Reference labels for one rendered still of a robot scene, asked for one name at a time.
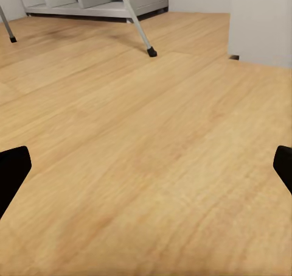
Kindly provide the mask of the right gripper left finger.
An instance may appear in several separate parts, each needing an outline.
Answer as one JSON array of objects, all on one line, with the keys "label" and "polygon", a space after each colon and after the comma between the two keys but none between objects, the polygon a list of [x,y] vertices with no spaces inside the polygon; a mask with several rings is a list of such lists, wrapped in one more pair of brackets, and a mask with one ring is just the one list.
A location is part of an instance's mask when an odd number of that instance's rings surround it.
[{"label": "right gripper left finger", "polygon": [[26,146],[0,152],[0,218],[32,168]]}]

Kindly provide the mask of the camera tripod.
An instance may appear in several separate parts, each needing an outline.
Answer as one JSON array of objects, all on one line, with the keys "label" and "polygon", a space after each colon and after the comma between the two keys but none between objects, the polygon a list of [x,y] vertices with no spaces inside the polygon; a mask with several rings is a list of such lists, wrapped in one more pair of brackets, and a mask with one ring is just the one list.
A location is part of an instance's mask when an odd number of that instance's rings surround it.
[{"label": "camera tripod", "polygon": [[[139,21],[137,19],[137,16],[136,16],[136,14],[135,14],[135,12],[134,12],[129,0],[123,0],[123,1],[124,1],[124,3],[125,3],[128,11],[129,11],[132,19],[133,19],[133,21],[134,21],[134,23],[135,23],[135,25],[136,25],[136,27],[137,27],[140,35],[141,35],[146,47],[147,47],[148,54],[150,55],[150,57],[155,57],[157,55],[157,52],[154,50],[154,48],[148,42],[148,38],[145,35],[145,33],[143,31],[143,28],[142,28],[141,24],[139,23]],[[10,35],[11,42],[12,43],[16,43],[16,38],[12,34],[12,30],[10,29],[8,21],[6,20],[6,17],[5,17],[4,12],[3,12],[2,8],[1,8],[1,5],[0,5],[0,16],[1,16],[1,18],[2,18],[2,20],[4,22],[4,24],[5,24],[5,28],[7,29],[8,33]]]}]

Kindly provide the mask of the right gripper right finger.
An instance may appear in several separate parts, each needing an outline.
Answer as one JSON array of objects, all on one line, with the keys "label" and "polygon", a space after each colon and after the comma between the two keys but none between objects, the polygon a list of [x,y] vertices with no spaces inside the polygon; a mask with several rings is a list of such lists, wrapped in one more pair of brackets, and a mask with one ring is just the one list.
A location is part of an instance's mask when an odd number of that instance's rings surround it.
[{"label": "right gripper right finger", "polygon": [[274,158],[274,169],[292,193],[292,148],[279,146]]}]

